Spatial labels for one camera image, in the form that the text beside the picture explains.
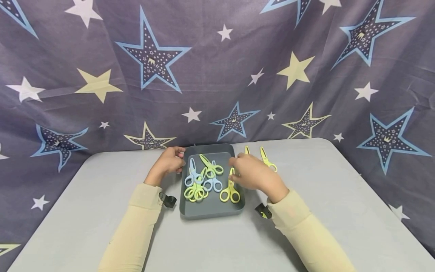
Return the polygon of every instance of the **white star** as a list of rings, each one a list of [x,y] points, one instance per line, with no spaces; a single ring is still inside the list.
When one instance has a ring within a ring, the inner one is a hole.
[[[67,9],[65,12],[78,15],[82,18],[86,28],[89,28],[91,18],[103,20],[93,9],[94,0],[73,0],[74,7]]]
[[[44,205],[47,204],[49,201],[45,201],[45,195],[43,195],[40,199],[36,199],[34,198],[33,201],[35,202],[35,204],[33,205],[33,207],[30,208],[34,209],[34,208],[39,208],[41,211],[44,208]]]
[[[106,127],[109,127],[109,122],[101,122],[101,128],[106,129]]]
[[[232,28],[227,29],[227,27],[224,24],[224,28],[221,31],[218,31],[218,33],[222,36],[221,42],[224,41],[225,39],[231,40],[231,38],[230,38],[231,31],[233,31],[233,29]]]
[[[181,115],[186,116],[187,117],[187,122],[190,123],[190,121],[192,121],[192,120],[199,121],[198,115],[200,113],[201,113],[201,111],[193,111],[192,108],[189,107],[189,112],[188,113],[183,113]]]
[[[367,83],[364,88],[356,88],[355,91],[358,92],[358,96],[355,98],[355,100],[364,97],[368,102],[370,102],[370,97],[372,94],[379,92],[379,90],[375,90],[370,87],[370,82]]]
[[[334,141],[334,140],[338,140],[338,142],[340,143],[342,140],[344,140],[344,138],[343,138],[343,136],[341,135],[341,133],[338,134],[338,135],[335,135],[335,134],[334,134],[334,139],[333,139],[333,141]]]
[[[252,74],[252,75],[251,75],[252,80],[251,80],[251,82],[248,84],[248,86],[251,85],[252,83],[257,84],[257,80],[258,80],[262,75],[264,75],[264,73],[262,73],[263,69],[264,69],[264,68],[262,68],[262,69],[260,70],[260,72],[258,72],[258,74]]]
[[[30,98],[30,100],[38,100],[42,102],[38,96],[38,93],[42,92],[45,89],[32,87],[30,83],[27,81],[26,77],[23,77],[23,82],[21,85],[6,85],[7,87],[16,90],[20,93],[20,102],[23,102],[24,99]]]
[[[272,112],[271,112],[271,114],[267,114],[267,116],[269,117],[268,120],[270,120],[270,119],[274,120],[273,117],[275,116],[275,114],[272,114]]]
[[[319,0],[319,1],[325,4],[325,6],[323,7],[322,15],[325,14],[325,12],[328,10],[330,6],[341,7],[340,0]]]
[[[394,208],[390,204],[388,204],[391,211],[394,213],[394,215],[401,221],[402,219],[410,219],[406,214],[403,213],[403,207],[400,205],[397,208]]]

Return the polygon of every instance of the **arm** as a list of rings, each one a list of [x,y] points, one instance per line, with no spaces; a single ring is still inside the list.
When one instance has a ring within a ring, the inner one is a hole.
[[[230,176],[232,181],[268,196],[276,228],[287,237],[309,272],[356,272],[334,237],[278,174],[256,157],[243,153],[231,158],[230,165],[240,173]]]
[[[98,272],[141,272],[159,217],[162,201],[159,187],[168,172],[180,172],[184,148],[166,149],[130,198],[127,211],[98,266]]]

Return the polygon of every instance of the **hand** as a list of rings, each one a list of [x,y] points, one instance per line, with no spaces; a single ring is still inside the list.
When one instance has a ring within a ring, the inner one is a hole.
[[[261,190],[272,203],[279,202],[289,192],[281,177],[253,155],[239,153],[237,158],[230,158],[229,165],[239,173],[231,175],[230,180],[247,189]]]
[[[167,173],[180,173],[182,167],[186,164],[183,160],[184,151],[182,147],[167,148],[157,161],[154,163],[144,183],[152,186],[159,186],[161,180]]]

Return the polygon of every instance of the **fabric backdrop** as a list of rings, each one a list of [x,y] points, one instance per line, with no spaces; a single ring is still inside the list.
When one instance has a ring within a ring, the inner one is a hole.
[[[283,138],[331,140],[435,254],[434,9],[0,0],[0,272],[92,154]]]

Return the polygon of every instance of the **black clip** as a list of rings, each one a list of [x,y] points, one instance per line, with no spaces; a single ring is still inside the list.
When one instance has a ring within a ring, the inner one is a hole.
[[[267,206],[264,206],[263,203],[255,207],[255,210],[261,215],[261,217],[266,219],[272,218],[272,213],[269,211],[269,208]]]
[[[177,202],[177,199],[175,197],[173,197],[172,195],[165,195],[162,192],[159,193],[159,197],[166,208],[173,208],[175,206],[175,203]]]

